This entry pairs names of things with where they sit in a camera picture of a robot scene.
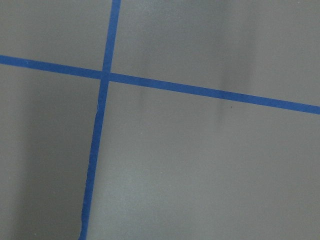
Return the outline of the blue tape strip lengthwise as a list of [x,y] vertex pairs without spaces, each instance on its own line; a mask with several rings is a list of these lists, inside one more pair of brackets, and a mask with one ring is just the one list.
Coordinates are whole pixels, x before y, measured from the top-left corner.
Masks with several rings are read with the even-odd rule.
[[92,141],[90,146],[90,154],[88,160],[88,168],[86,174],[85,191],[83,196],[83,204],[81,211],[81,229],[79,239],[85,240],[87,238],[91,204],[93,198],[95,176],[102,134],[102,127],[105,116],[108,87],[110,81],[110,73],[112,68],[113,54],[115,49],[115,40],[118,27],[118,20],[121,8],[120,0],[113,0],[111,2],[111,10],[109,16],[109,23],[107,29],[104,58],[101,70],[101,78],[97,99],[97,110],[94,119]]

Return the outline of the blue tape strip crosswise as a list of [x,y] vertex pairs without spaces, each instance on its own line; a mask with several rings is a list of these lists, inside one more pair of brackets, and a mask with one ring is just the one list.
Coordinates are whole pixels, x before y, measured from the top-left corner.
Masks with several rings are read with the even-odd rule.
[[[103,72],[100,70],[93,70],[88,68],[81,68],[69,65],[62,65],[44,61],[36,61],[31,59],[24,59],[19,57],[12,57],[1,55],[0,63],[8,66],[15,66],[21,68],[28,68],[40,70],[45,72],[53,72],[59,74],[72,75],[77,77],[84,77],[90,79],[101,79]],[[167,90],[172,92],[186,93],[210,98],[218,98],[223,100],[242,102],[266,107],[273,107],[279,109],[286,109],[291,111],[310,113],[318,115],[320,107],[317,105],[310,105],[274,98],[267,98],[243,93],[236,93],[218,89],[205,88],[200,86],[193,86],[187,84],[173,83],[162,80],[155,80],[149,78],[141,78],[137,76],[129,76],[118,73],[110,73],[109,80],[116,83],[129,84],[141,87],[148,87],[160,90]]]

